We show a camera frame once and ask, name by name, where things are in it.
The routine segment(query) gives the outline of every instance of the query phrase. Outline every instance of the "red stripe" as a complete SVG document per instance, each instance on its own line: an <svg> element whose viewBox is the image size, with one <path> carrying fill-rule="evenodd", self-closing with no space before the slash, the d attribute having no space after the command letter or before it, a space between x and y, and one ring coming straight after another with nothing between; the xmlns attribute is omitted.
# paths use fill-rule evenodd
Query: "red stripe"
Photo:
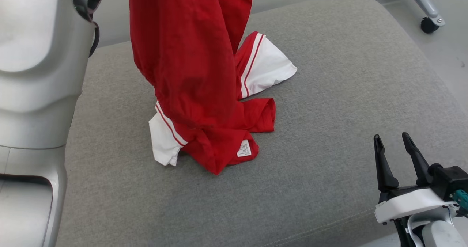
<svg viewBox="0 0 468 247"><path fill-rule="evenodd" d="M177 143L179 143L181 146L184 146L179 140L177 140L176 136L174 135L174 131L172 131L172 128L171 128L170 125L167 123L166 119L164 119L164 117L162 116L161 110L159 110L159 107L158 107L157 105L156 105L156 109L158 110L159 114L161 115L162 120L166 123L167 127L169 127L169 129L171 130L172 136L173 136L174 139L177 141Z"/></svg>
<svg viewBox="0 0 468 247"><path fill-rule="evenodd" d="M247 75L245 76L245 79L244 79L244 87L245 87L245 90L247 91L247 96L249 96L249 89L247 89L247 77L249 77L252 66L254 65L255 57L257 57L258 49L260 48L260 44L262 43L263 36L264 34L262 34L262 37L260 37L260 41L258 42L257 50L255 51L254 58L252 59L252 63L250 64L249 71L247 72Z"/></svg>

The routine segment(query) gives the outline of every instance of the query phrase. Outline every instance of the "cushion seam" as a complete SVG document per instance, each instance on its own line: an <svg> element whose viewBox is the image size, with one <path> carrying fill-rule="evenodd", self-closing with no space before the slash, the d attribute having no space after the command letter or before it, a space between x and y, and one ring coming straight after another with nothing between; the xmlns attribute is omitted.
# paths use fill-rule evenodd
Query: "cushion seam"
<svg viewBox="0 0 468 247"><path fill-rule="evenodd" d="M361 215L361 216L357 217L357 219L360 219L360 218L362 218L362 217L365 217L365 216L371 215L371 214L372 214L372 212L371 212L371 213L364 214L364 215ZM352 221L354 221L354 220L356 220L356 219L351 219L351 220L345 221L345 222L343 222L343 223L341 223L341 224L336 224L336 225L333 225L333 226L331 226L331 227L328 227L328 228L325 228L325 229L322 229L322 230L319 230L319 231L316 231L316 232L313 232L313 233L309 233L309 234L306 234L306 235L304 235L304 236L294 238L294 239L292 239L292 240L288 240L287 242L283 242L283 243L277 244L277 245L275 245L274 247L278 247L278 246L281 246L281 245L286 244L286 243L288 243L288 242L293 242L293 241L295 241L295 240L299 240L299 239L302 239L302 238L304 238L304 237L308 237L308 236L310 236L310 235L314 235L314 234L316 234L316 233L319 233L319 232L323 232L323 231L332 229L332 228L334 228L334 227L337 227L337 226L340 226L340 225L343 225L343 224L352 222Z"/></svg>
<svg viewBox="0 0 468 247"><path fill-rule="evenodd" d="M312 232L312 231L321 229L321 228L323 228L323 227L327 227L327 226L333 225L333 224L338 223L338 222L341 222L341 221L343 221L343 220L346 220L346 219L350 219L350 218L359 216L359 215L361 215L361 214L363 214L363 213L366 213L366 212L369 212L370 210L373 210L373 209L374 209L374 208L371 208L371 209L365 210L365 211L363 211L363 212L359 212L359 213L356 213L356 214L354 214L354 215L351 215L351 216L348 216L348 217L344 217L343 219L339 219L339 220L334 221L334 222L331 222L331 223L329 223L329 224L322 225L322 226L320 226L320 227L317 227L317 228L314 228L314 229L311 229L311 230L308 230L308 231L305 231L305 232L301 232L301 233L298 233L298 234L294 234L294 235L291 235L291 236L289 236L289 237L285 237L285 238L283 238L283 239L280 239L280 240L276 240L276 241L274 241L274 242L267 243L267 244L265 244L265 245L262 245L261 247L266 247L266 246L268 246L268 245L272 245L272 244L275 244L275 243L277 243L277 242L282 242L282 241L284 241L284 240L288 240L288 239L290 239L290 238L299 236L299 235L301 235L301 234L305 234L305 233L308 233L308 232Z"/></svg>

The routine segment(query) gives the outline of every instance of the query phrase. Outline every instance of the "white stripe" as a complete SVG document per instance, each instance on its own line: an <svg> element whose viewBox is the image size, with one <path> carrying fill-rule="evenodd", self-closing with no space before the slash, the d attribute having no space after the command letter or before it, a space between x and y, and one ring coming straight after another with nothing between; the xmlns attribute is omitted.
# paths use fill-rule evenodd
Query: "white stripe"
<svg viewBox="0 0 468 247"><path fill-rule="evenodd" d="M172 129L172 132L174 133L174 136L176 137L177 140L179 140L179 142L181 142L183 145L186 145L188 142L185 141L180 135L179 133L177 133L175 127L174 127L174 124L172 123L172 120L170 120L168 117L166 117L166 115L162 112L162 109L161 109L161 106L159 105L159 101L156 102L156 106L157 106L157 109L156 111L159 113L159 111L161 111L161 116L164 118L164 120L167 122L167 124L169 124L169 127Z"/></svg>
<svg viewBox="0 0 468 247"><path fill-rule="evenodd" d="M252 51L250 53L249 61L247 62L247 65L245 66L244 72L241 75L242 98L247 97L247 89L245 88L244 82L245 82L245 78L247 77L247 73L249 72L249 68L250 68L250 66L252 64L252 61L254 60L255 52L257 51L257 46L258 46L258 43L260 42L260 39L262 38L262 35L263 34L261 34L261 33L257 33L257 35L255 37L255 40L254 40L254 45L252 47Z"/></svg>

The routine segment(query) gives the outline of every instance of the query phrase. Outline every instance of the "red fabric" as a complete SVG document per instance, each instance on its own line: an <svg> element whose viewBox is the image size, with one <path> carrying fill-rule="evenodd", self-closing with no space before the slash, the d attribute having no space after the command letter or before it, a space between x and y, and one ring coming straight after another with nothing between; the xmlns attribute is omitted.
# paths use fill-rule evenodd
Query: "red fabric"
<svg viewBox="0 0 468 247"><path fill-rule="evenodd" d="M162 112L188 142L183 150L214 174L257 156L250 132L274 131L273 99L239 102L255 35L236 50L251 4L130 0L135 64L155 87ZM244 139L252 155L237 157Z"/></svg>

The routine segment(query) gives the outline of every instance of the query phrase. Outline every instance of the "teal connector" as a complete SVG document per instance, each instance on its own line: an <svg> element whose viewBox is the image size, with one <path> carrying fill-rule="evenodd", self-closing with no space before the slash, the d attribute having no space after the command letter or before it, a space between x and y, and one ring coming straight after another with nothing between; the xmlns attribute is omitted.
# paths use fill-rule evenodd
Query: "teal connector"
<svg viewBox="0 0 468 247"><path fill-rule="evenodd" d="M460 208L468 210L468 193L459 189L453 195L453 200L460 205Z"/></svg>

